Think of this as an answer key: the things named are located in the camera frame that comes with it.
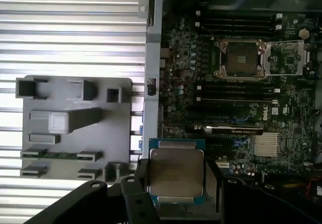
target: gray plastic tab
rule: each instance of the gray plastic tab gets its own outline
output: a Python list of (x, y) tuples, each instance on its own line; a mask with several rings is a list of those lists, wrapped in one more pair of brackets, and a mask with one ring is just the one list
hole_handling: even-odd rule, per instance
[(81, 169), (78, 171), (77, 177), (83, 180), (95, 180), (101, 172), (101, 170), (97, 169)]
[(46, 172), (46, 167), (27, 166), (20, 171), (20, 175), (26, 178), (39, 178)]
[(77, 158), (82, 158), (82, 160), (78, 161), (91, 161), (96, 162), (102, 156), (101, 152), (90, 152), (90, 151), (82, 151), (77, 154)]
[(47, 135), (47, 134), (30, 134), (29, 143), (37, 144), (56, 144), (60, 142), (59, 135)]
[(47, 149), (45, 148), (29, 148), (27, 150), (21, 151), (20, 156), (21, 158), (24, 158), (27, 156), (29, 158), (32, 158), (33, 156), (35, 158), (38, 158), (39, 156), (41, 156), (43, 153), (46, 153), (46, 152), (47, 152)]

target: circuit board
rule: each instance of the circuit board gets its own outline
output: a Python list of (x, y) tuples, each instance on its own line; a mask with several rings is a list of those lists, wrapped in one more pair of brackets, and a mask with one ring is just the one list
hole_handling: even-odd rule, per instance
[(206, 140), (225, 174), (301, 174), (313, 158), (317, 14), (163, 18), (159, 135)]

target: heatsink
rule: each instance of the heatsink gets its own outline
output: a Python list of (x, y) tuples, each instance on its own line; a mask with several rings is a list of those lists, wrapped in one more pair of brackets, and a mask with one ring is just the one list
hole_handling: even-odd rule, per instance
[(258, 157), (279, 157), (280, 134), (276, 132), (264, 132), (255, 136), (254, 154)]

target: black ram slot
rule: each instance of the black ram slot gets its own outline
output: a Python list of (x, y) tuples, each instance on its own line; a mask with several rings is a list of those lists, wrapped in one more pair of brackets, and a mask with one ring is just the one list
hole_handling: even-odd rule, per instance
[(265, 93), (265, 92), (223, 92), (223, 91), (202, 91), (202, 92), (198, 92), (196, 97), (201, 97), (201, 98), (222, 98), (222, 99), (226, 99), (226, 98), (231, 98), (231, 97), (236, 97), (237, 99), (239, 98), (247, 98), (247, 99), (251, 99), (251, 98), (262, 98), (262, 97), (266, 97), (266, 98), (272, 98), (272, 94), (271, 93)]
[(201, 29), (216, 35), (266, 38), (275, 34), (275, 17), (249, 15), (202, 15)]
[(260, 83), (231, 83), (231, 82), (197, 82), (196, 87), (201, 86), (201, 89), (213, 89), (213, 88), (238, 88), (238, 89), (274, 89), (271, 85), (268, 84), (260, 84)]
[(230, 35), (230, 36), (242, 36), (242, 37), (256, 37), (258, 39), (274, 36), (274, 32), (264, 32), (264, 31), (216, 30), (216, 29), (207, 29), (207, 28), (203, 28), (203, 29), (205, 31), (210, 31), (213, 34), (216, 34), (218, 36)]
[(203, 27), (208, 30), (231, 30), (231, 31), (263, 31), (270, 32), (273, 30), (271, 26), (262, 26), (262, 25), (242, 25), (242, 24), (210, 24), (203, 23)]
[(263, 21), (263, 20), (248, 20), (240, 18), (211, 18), (211, 19), (202, 19), (201, 23), (203, 24), (213, 24), (213, 25), (244, 25), (244, 26), (262, 26), (267, 28), (273, 28), (274, 22), (272, 21)]
[(214, 13), (214, 11), (203, 11), (201, 15), (204, 19), (219, 19), (219, 20), (240, 20), (245, 22), (252, 22), (252, 23), (258, 23), (258, 22), (266, 22), (272, 23), (276, 20), (276, 17), (273, 15), (246, 15), (246, 14), (239, 14), (239, 13), (227, 13), (223, 12), (222, 14), (220, 12)]
[(197, 100), (197, 102), (202, 102), (202, 103), (213, 103), (213, 102), (231, 102), (231, 101), (241, 101), (241, 102), (267, 102), (271, 103), (272, 98), (271, 97), (251, 97), (251, 98), (245, 98), (245, 97), (234, 97), (234, 96), (229, 96), (229, 97), (207, 97), (207, 98), (200, 98)]

